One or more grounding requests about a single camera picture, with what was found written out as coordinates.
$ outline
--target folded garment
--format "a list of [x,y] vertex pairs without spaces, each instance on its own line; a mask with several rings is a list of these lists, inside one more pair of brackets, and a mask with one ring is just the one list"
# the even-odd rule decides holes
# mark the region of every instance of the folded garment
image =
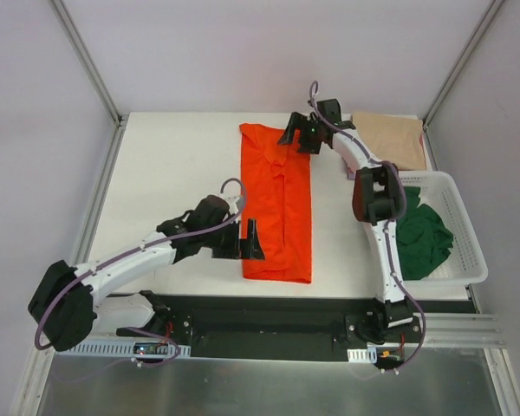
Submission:
[[390,160],[401,170],[425,170],[421,144],[422,120],[355,112],[352,121],[362,141],[376,157]]
[[310,283],[310,157],[297,152],[298,140],[291,146],[278,146],[283,130],[243,124],[241,133],[241,180],[248,193],[243,224],[248,218],[257,220],[258,238],[266,256],[262,262],[243,260],[243,276]]
[[405,186],[406,214],[397,222],[397,250],[404,280],[429,276],[450,255],[453,235],[439,214],[419,204],[420,189]]

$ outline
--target beige cloth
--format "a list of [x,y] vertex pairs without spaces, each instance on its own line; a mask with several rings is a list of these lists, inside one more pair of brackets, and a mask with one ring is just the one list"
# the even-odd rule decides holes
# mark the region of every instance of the beige cloth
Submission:
[[380,159],[403,170],[425,170],[426,156],[419,138],[422,120],[356,112],[351,117],[358,134]]

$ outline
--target white cable tray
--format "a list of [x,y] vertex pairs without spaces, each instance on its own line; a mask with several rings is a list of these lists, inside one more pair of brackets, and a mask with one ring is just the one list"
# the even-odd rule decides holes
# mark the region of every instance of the white cable tray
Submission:
[[[78,357],[110,357],[110,358],[132,358],[140,357],[147,359],[165,359],[175,355],[175,347],[171,344],[162,345],[156,348],[159,354],[136,354],[135,344],[147,344],[149,341],[119,341],[119,340],[88,340],[83,341],[76,347],[67,351],[58,352],[59,355],[73,355]],[[191,347],[180,345],[181,352],[179,357],[190,358]]]
[[348,362],[355,362],[357,364],[375,364],[378,360],[377,352],[374,347],[367,349],[348,349]]

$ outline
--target green cloth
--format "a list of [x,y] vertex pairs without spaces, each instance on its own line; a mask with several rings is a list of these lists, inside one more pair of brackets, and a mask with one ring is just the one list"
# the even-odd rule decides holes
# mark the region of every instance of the green cloth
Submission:
[[452,233],[439,214],[426,204],[419,204],[420,189],[405,186],[406,214],[397,221],[397,249],[404,280],[429,276],[450,255]]

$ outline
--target orange cloth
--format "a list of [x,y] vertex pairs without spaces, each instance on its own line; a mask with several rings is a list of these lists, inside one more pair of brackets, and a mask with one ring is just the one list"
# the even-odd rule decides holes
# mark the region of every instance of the orange cloth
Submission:
[[278,146],[283,130],[243,124],[241,133],[241,180],[248,192],[242,224],[248,218],[257,220],[266,256],[265,261],[243,260],[243,276],[310,283],[310,155],[296,152],[298,140],[291,146]]

